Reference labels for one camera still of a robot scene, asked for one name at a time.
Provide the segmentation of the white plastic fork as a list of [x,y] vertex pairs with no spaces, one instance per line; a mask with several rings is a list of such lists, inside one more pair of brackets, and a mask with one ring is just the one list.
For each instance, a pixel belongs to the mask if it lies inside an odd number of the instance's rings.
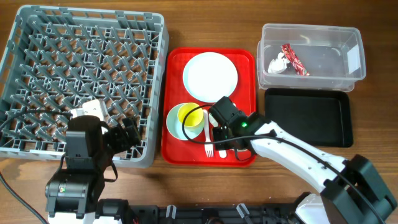
[[209,117],[208,117],[208,112],[207,110],[203,110],[203,115],[204,115],[204,132],[205,132],[205,152],[207,158],[211,158],[214,156],[214,149],[213,145],[210,144],[211,139],[210,139],[210,125],[209,125]]

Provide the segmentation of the yellow plastic cup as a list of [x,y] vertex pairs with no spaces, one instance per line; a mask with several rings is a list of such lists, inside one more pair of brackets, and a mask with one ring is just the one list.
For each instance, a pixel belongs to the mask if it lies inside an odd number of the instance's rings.
[[204,120],[203,110],[196,103],[185,103],[177,113],[178,120],[183,123],[185,120],[185,128],[188,130],[198,129]]

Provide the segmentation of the large light blue plate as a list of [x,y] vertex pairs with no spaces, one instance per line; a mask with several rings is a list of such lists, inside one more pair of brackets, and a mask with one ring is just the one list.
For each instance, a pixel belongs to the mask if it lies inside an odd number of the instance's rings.
[[205,52],[187,62],[182,80],[192,97],[205,103],[215,103],[235,91],[238,71],[228,57],[215,52]]

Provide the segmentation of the light green bowl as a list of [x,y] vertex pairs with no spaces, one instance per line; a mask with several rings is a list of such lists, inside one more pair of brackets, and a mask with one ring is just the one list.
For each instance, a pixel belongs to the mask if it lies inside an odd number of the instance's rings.
[[[169,131],[169,133],[175,137],[176,139],[186,141],[187,138],[183,134],[183,129],[184,125],[178,120],[177,113],[178,109],[183,105],[184,103],[181,103],[179,105],[174,106],[168,113],[167,118],[166,118],[166,126]],[[184,127],[185,133],[190,139],[195,139],[200,135],[200,133],[203,131],[204,128],[204,123],[205,120],[201,122],[201,125],[199,126],[198,129],[194,130],[188,130],[187,128]]]

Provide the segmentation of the white napkin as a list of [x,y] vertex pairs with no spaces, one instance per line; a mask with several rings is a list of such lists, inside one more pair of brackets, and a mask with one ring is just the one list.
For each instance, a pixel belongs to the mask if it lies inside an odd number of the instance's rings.
[[277,58],[272,59],[269,67],[268,67],[268,73],[273,73],[273,74],[278,74],[282,73],[287,69],[287,65],[290,63],[290,61],[287,59],[285,54],[283,52],[278,53]]

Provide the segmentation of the red snack wrapper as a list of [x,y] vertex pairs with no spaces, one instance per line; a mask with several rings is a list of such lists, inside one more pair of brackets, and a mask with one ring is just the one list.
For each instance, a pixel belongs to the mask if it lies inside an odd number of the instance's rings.
[[309,76],[309,72],[304,67],[303,63],[299,60],[297,55],[295,54],[293,48],[290,44],[284,44],[281,46],[282,52],[285,55],[286,59],[292,64],[294,67],[296,74],[300,76]]

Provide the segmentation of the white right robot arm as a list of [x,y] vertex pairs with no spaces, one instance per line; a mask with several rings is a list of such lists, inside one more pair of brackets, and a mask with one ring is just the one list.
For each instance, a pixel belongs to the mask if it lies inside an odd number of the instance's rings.
[[321,151],[257,113],[210,116],[234,147],[279,163],[317,190],[330,223],[384,223],[397,208],[379,172],[359,154],[347,160]]

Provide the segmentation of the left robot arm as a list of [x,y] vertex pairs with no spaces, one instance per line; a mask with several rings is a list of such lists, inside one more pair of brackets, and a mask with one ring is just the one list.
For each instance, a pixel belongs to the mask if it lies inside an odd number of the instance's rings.
[[136,120],[123,118],[108,126],[101,100],[70,112],[66,150],[45,188],[49,223],[139,223],[127,200],[100,197],[109,181],[106,168],[116,169],[114,155],[141,143]]

